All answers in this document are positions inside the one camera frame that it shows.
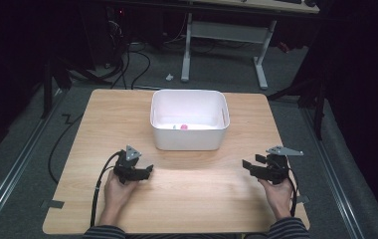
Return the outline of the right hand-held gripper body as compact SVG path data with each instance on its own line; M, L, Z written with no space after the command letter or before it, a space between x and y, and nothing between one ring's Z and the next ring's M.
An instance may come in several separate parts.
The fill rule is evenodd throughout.
M289 156L303 156L302 150L295 150L284 146L274 146L266 150L267 163L262 169L260 179L270 181L272 184L280 184L288 178L288 160Z

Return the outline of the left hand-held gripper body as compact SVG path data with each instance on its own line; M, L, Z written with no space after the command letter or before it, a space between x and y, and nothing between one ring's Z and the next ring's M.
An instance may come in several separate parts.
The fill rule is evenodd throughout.
M120 183L141 179L140 170L135 168L140 157L141 153L130 145L118 153L113 173L118 177Z

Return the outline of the white plastic bin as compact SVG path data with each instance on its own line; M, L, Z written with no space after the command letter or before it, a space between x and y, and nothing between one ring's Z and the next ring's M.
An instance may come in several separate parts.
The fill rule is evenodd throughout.
M157 91L152 96L150 123L158 149L217 150L230 125L226 97L208 90ZM181 130L182 124L188 129Z

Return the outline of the person's left hand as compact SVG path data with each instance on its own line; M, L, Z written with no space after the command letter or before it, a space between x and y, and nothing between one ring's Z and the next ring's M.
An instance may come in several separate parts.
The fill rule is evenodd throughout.
M105 207L102 218L109 221L116 219L137 184L137 181L121 183L118 176L111 170L104 186Z

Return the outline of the person's right hand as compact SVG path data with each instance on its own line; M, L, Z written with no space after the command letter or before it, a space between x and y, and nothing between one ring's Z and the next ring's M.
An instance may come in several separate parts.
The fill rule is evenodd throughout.
M291 217L290 199L292 188L289 181L285 179L280 184L271 184L264 179L259 179L259 183L265 190L268 204L276 220Z

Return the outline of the black metal stand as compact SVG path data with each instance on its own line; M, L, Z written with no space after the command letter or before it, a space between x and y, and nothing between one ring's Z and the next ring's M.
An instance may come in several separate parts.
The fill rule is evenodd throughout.
M288 88L267 96L267 99L275 101L284 96L298 96L297 105L300 108L314 108L312 129L317 139L322 140L321 125L324 117L325 90L324 78L310 78L293 83Z
M57 82L57 85L60 89L68 90L72 86L72 81L69 77L69 70L73 70L82 75L84 78L97 84L108 85L105 77L96 76L95 74L79 67L66 58L53 55L45 64L45 75L43 80L44 104L42 119L46 119L53 108L53 81Z

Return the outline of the black computer tower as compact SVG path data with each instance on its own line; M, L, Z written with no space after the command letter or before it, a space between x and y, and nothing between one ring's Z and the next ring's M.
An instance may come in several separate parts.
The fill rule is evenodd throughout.
M117 66L126 48L126 16L123 8L112 6L105 7L105 14L112 47L110 62Z

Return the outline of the metal floor rail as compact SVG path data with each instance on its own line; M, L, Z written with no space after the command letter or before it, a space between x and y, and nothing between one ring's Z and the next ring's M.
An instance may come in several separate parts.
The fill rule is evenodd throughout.
M45 117L44 111L40 109L40 101L44 99L44 95L37 93L25 111L9 127L9 132L0 144L0 213L32 159L32 154L55 110L67 93L65 90L55 90L53 105Z
M299 110L305 121L308 131L311 134L315 147L317 148L319 159L324 168L324 175L337 205L338 211L342 217L344 225L351 239L365 239L363 231L356 219L354 210L342 188L339 178L331 163L329 154L321 139L318 138L314 131L313 119L309 110Z

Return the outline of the desk with white frame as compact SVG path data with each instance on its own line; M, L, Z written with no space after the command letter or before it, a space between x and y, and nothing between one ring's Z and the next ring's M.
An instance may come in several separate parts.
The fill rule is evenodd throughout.
M308 7L304 0L301 4L290 4L275 0L188 0L189 5L211 3L215 5L237 6L250 9L271 10L277 13L318 14L319 8ZM277 20L273 19L268 27L239 26L235 24L213 23L205 20L193 20L192 14L187 15L185 53L183 56L181 81L188 82L190 78L191 40L193 38L225 40L233 42L260 44L259 54L253 57L259 86L262 90L268 88L263 68L263 60L275 31Z

